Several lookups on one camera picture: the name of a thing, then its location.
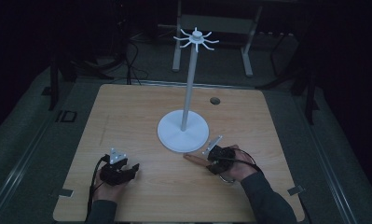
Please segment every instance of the dark background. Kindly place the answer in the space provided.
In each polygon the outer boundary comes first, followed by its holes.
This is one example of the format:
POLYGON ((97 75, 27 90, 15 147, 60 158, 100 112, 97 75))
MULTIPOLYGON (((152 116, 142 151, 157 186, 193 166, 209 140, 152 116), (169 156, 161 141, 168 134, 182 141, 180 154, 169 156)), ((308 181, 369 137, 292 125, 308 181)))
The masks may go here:
MULTIPOLYGON (((91 61, 114 54, 110 38, 123 35, 116 27, 121 14, 118 17, 113 10, 118 3, 126 4, 127 11, 121 13, 128 13, 132 24, 152 37, 158 23, 175 25, 176 1, 80 3, 0 1, 0 124, 32 80, 49 66, 51 52, 67 50, 91 61)), ((372 0, 332 3, 334 7, 308 6, 308 10, 320 10, 302 38, 301 54, 317 62, 317 85, 324 90, 372 185, 372 0)), ((257 29, 286 32, 288 26, 276 22, 285 17, 284 8, 291 11, 294 6, 267 6, 257 29)), ((65 78, 75 77, 68 74, 65 78)))

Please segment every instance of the wooden table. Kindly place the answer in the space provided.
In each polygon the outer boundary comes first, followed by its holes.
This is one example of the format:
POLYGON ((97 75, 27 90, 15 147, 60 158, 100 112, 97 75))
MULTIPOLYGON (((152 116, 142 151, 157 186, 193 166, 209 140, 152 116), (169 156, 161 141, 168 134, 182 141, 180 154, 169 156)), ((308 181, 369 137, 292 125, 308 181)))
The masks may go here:
MULTIPOLYGON (((254 221, 239 183, 222 182, 160 143, 158 123, 167 113, 183 109, 185 93, 183 87, 103 85, 63 185, 74 194, 59 198, 54 218, 84 220, 95 164, 114 147, 127 153, 130 166, 140 163, 136 178, 118 203, 116 220, 254 221)), ((222 134, 219 146, 238 144, 253 155, 272 188, 293 207, 297 220, 304 219, 298 196, 287 192, 294 182, 262 92, 194 88, 190 109, 206 119, 209 139, 222 134), (221 103, 211 104, 212 97, 221 103)), ((194 154, 201 155, 207 144, 194 154)))

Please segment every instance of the white pole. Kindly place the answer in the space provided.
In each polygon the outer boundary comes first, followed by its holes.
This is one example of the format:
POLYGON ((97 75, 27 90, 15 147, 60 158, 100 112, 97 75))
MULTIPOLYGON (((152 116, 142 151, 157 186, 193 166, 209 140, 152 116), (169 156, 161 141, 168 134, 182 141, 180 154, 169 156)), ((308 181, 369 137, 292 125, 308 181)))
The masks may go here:
POLYGON ((183 109, 183 119, 182 119, 182 127, 181 127, 182 132, 186 130, 186 122, 188 119, 189 104, 191 102, 191 95, 192 95, 192 86, 194 83, 195 68, 197 66, 198 53, 197 53, 196 47, 197 46, 195 44, 192 44, 191 56, 189 58, 188 78, 186 82, 186 100, 185 100, 185 107, 183 109))

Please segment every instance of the white stand base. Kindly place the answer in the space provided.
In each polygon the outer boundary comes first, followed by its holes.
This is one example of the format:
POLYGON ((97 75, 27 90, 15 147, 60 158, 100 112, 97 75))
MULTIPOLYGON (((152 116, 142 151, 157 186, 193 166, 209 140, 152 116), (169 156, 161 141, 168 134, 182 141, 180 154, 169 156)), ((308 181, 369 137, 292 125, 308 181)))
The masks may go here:
POLYGON ((207 122, 199 114, 188 111, 186 130, 181 131, 183 110, 165 115, 158 124, 158 138, 168 149, 175 152, 195 151, 206 143, 209 137, 207 122))

